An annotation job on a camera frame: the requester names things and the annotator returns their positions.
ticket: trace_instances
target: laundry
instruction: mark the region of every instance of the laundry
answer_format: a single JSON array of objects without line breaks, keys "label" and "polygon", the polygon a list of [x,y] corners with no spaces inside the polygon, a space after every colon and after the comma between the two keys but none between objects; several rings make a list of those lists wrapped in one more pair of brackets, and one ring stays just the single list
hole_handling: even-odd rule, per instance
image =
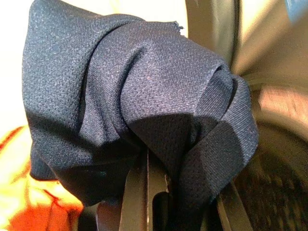
[{"label": "laundry", "polygon": [[23,58],[31,177],[93,205],[123,193],[149,148],[177,185],[175,226],[200,229],[204,206],[252,157],[257,128],[246,82],[180,30],[34,1]]}]

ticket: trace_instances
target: orange clothing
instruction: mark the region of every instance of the orange clothing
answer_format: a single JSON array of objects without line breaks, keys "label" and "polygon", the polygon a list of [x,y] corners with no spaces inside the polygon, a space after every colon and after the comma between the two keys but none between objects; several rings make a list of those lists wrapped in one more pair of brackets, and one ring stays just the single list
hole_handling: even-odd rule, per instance
[{"label": "orange clothing", "polygon": [[82,203],[59,181],[30,177],[31,143],[28,127],[0,139],[0,231],[76,231]]}]

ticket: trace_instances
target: dark blue cloth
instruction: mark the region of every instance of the dark blue cloth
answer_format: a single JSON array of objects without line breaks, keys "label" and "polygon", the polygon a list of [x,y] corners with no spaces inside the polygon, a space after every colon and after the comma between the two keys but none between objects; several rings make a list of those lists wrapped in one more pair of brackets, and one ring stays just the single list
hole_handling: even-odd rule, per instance
[{"label": "dark blue cloth", "polygon": [[200,227],[203,206],[253,155],[257,129],[245,81],[179,31],[34,1],[23,58],[31,176],[92,205],[123,192],[148,147],[177,185],[179,229]]}]

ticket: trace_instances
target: clothing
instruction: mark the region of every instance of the clothing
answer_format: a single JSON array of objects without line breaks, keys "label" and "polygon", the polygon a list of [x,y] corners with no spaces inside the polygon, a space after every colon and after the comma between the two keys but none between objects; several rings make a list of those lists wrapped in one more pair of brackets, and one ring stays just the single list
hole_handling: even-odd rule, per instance
[{"label": "clothing", "polygon": [[92,205],[120,195],[136,156],[149,148],[177,185],[182,230],[200,227],[203,206],[257,146],[247,84],[181,36],[176,22],[36,0],[23,99],[32,177],[58,179]]},{"label": "clothing", "polygon": [[30,177],[31,143],[28,127],[0,137],[0,230],[77,231],[82,203],[58,180]]}]

